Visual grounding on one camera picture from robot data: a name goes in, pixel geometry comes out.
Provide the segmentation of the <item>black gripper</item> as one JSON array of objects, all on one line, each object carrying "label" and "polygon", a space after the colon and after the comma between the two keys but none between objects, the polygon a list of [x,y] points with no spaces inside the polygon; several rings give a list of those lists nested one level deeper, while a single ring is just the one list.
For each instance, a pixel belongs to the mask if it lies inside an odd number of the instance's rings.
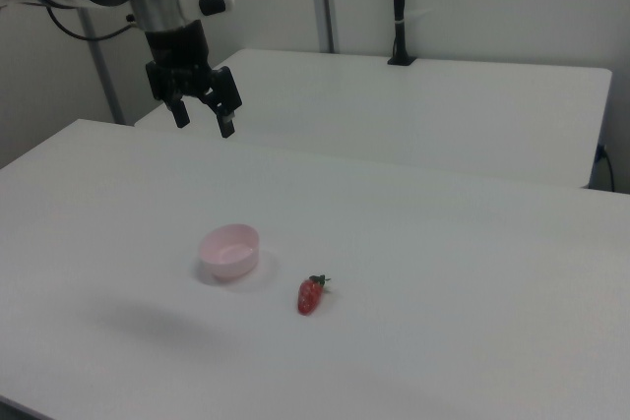
[{"label": "black gripper", "polygon": [[199,21],[169,31],[145,34],[153,60],[146,65],[152,94],[173,115],[178,128],[190,124],[183,101],[196,97],[216,114],[223,138],[234,134],[234,112],[242,99],[229,68],[214,69],[208,62],[209,47]]}]

